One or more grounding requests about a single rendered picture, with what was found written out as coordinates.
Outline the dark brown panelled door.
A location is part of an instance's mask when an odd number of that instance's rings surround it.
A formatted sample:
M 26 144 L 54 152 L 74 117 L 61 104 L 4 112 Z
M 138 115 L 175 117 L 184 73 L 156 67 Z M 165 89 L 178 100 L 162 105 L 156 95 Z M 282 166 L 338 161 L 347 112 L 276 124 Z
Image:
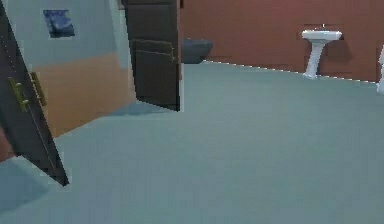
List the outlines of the dark brown panelled door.
M 136 98 L 180 110 L 178 0 L 122 0 Z M 175 60 L 171 62 L 169 43 Z

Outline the dark blue bin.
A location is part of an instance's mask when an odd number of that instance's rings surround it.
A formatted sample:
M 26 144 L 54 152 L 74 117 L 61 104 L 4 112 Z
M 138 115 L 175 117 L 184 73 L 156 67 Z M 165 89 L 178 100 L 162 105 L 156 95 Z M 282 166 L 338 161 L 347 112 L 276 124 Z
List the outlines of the dark blue bin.
M 213 42 L 207 39 L 185 38 L 182 40 L 182 62 L 184 64 L 199 64 L 206 59 L 213 47 Z

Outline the dark brown room door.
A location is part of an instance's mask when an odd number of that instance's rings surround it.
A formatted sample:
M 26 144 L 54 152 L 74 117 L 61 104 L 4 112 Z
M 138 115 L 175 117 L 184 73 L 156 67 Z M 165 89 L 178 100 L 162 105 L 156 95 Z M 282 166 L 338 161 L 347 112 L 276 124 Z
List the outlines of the dark brown room door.
M 8 77 L 22 84 L 29 100 L 23 112 L 10 87 Z M 69 180 L 49 130 L 30 74 L 0 0 L 0 126 L 17 156 L 23 156 L 62 186 Z

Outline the white toilet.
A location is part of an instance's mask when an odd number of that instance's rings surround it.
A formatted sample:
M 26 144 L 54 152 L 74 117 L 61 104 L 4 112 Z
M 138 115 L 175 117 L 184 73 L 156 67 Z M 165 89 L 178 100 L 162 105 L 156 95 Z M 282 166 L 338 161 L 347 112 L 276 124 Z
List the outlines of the white toilet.
M 382 45 L 378 63 L 380 65 L 381 76 L 379 82 L 377 83 L 377 92 L 384 95 L 384 45 Z

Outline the white pedestal sink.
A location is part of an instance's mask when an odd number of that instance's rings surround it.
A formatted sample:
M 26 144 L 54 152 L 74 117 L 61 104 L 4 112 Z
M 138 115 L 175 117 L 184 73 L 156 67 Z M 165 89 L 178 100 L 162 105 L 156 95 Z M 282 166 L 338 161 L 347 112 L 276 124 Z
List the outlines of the white pedestal sink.
M 325 25 L 322 25 L 320 28 L 303 30 L 301 37 L 311 43 L 311 52 L 303 75 L 309 79 L 316 79 L 324 47 L 330 42 L 340 40 L 342 32 L 338 30 L 327 30 Z

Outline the blue framed wall picture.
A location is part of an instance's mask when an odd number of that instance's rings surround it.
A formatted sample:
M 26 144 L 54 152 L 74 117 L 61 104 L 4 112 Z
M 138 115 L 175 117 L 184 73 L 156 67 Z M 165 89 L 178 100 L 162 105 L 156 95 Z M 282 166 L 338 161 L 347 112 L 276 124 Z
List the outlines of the blue framed wall picture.
M 46 25 L 51 38 L 72 37 L 75 35 L 74 26 L 67 9 L 43 11 Z

